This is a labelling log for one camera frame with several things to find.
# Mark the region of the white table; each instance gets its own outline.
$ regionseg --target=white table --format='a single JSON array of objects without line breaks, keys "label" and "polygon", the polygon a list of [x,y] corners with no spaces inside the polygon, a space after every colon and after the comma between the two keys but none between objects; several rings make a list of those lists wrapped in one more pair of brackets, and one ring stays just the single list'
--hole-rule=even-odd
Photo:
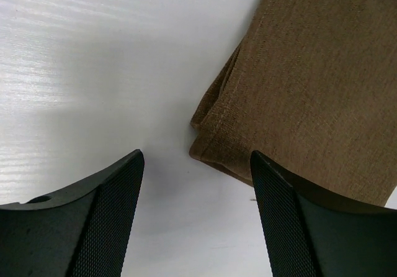
[{"label": "white table", "polygon": [[0,0],[0,204],[141,148],[124,277],[271,276],[253,189],[187,154],[257,1]]}]

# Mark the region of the brown towel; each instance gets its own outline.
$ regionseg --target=brown towel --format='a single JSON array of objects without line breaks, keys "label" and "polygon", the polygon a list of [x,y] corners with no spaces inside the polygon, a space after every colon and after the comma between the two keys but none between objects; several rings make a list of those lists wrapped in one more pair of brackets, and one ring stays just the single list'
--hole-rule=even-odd
[{"label": "brown towel", "polygon": [[397,0],[261,0],[192,119],[190,154],[252,184],[253,150],[384,205],[397,182]]}]

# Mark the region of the screw hole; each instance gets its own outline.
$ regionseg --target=screw hole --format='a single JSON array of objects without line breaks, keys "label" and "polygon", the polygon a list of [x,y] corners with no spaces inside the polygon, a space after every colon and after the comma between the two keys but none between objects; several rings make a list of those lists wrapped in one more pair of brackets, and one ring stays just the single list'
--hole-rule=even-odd
[{"label": "screw hole", "polygon": [[27,202],[27,204],[36,204],[38,202],[49,201],[50,199],[51,199],[51,196],[43,195],[43,196],[39,196],[37,198],[31,199],[30,201]]}]

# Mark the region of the black object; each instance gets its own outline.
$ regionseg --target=black object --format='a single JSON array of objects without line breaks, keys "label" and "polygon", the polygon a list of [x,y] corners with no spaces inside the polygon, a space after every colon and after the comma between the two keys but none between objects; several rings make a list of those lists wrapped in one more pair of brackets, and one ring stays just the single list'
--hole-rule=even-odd
[{"label": "black object", "polygon": [[397,211],[338,195],[251,156],[275,277],[397,276]]},{"label": "black object", "polygon": [[136,150],[61,190],[0,206],[0,276],[119,277],[143,167]]}]

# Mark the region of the fabric fold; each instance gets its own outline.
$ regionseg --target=fabric fold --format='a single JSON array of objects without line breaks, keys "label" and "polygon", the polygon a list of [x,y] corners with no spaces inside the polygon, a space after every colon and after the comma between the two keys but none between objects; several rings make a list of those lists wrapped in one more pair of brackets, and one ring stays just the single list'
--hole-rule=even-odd
[{"label": "fabric fold", "polygon": [[261,0],[201,100],[190,155],[252,185],[259,150],[347,197],[397,183],[397,0]]}]

